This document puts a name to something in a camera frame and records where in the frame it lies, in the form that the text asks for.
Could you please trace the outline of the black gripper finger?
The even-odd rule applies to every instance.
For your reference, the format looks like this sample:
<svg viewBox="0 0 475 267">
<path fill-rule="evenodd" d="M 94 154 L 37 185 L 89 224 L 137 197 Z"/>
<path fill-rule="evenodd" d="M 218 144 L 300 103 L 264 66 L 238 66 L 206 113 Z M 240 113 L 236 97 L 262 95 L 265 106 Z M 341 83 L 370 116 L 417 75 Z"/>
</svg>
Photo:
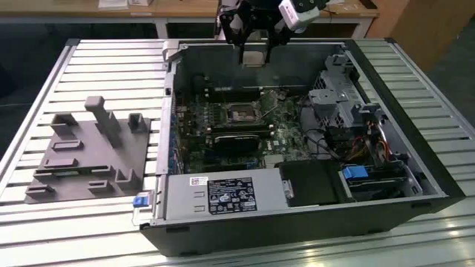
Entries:
<svg viewBox="0 0 475 267">
<path fill-rule="evenodd" d="M 266 50 L 264 63 L 269 62 L 272 49 L 288 43 L 292 33 L 293 32 L 284 23 L 276 24 L 266 29 Z"/>
<path fill-rule="evenodd" d="M 238 48 L 238 64 L 242 63 L 245 42 L 252 32 L 250 7 L 220 7 L 218 21 L 225 41 Z"/>
</svg>

